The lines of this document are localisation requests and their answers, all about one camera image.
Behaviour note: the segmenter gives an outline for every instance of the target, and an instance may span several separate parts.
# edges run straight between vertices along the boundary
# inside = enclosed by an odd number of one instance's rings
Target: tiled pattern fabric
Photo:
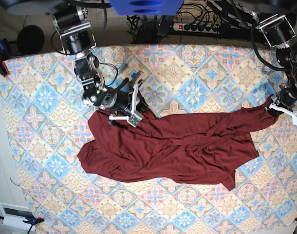
[[[246,48],[112,46],[93,50],[141,93],[158,116],[232,112],[262,104],[286,81]],[[261,51],[274,65],[275,55]],[[156,178],[121,183],[86,174],[76,154],[93,136],[74,57],[43,54],[6,62],[0,94],[25,199],[45,222],[38,233],[243,234],[291,225],[297,217],[297,127],[282,115],[252,133],[260,156],[236,170],[236,188]],[[115,71],[102,65],[107,83]]]

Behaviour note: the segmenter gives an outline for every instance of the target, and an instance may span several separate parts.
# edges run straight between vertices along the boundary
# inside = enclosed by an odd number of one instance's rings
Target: crumpled cloth
[[[168,177],[177,183],[235,188],[235,169],[259,156],[250,132],[277,121],[260,106],[232,113],[181,114],[156,118],[151,111],[136,128],[108,124],[107,112],[88,121],[95,140],[78,154],[87,173],[121,182]]]

